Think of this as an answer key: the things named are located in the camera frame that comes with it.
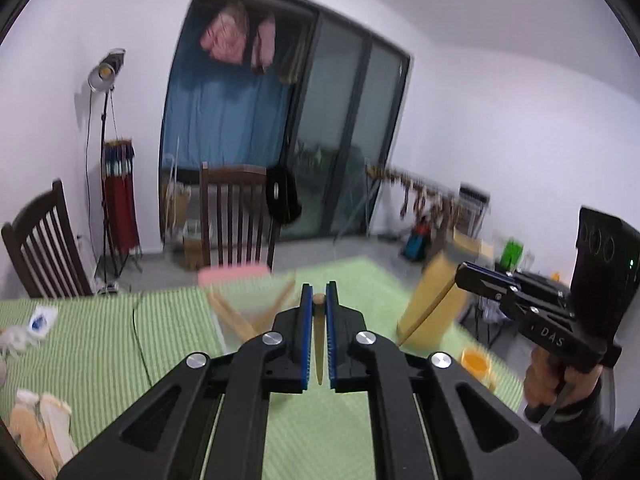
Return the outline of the person's right hand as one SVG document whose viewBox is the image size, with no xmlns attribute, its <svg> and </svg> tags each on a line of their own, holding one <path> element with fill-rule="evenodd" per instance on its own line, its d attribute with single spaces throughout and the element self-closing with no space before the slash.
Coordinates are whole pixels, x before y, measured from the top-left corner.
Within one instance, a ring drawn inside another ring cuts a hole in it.
<svg viewBox="0 0 640 480">
<path fill-rule="evenodd" d="M 540 347 L 535 347 L 530 355 L 532 362 L 526 370 L 524 396 L 531 408 L 555 404 L 558 398 L 555 389 L 558 388 L 560 380 L 552 370 L 549 362 L 550 356 L 548 351 Z M 563 380 L 568 384 L 573 384 L 574 388 L 562 402 L 562 408 L 587 399 L 596 388 L 602 372 L 602 365 L 597 365 L 587 374 L 582 374 L 573 367 L 567 367 Z"/>
</svg>

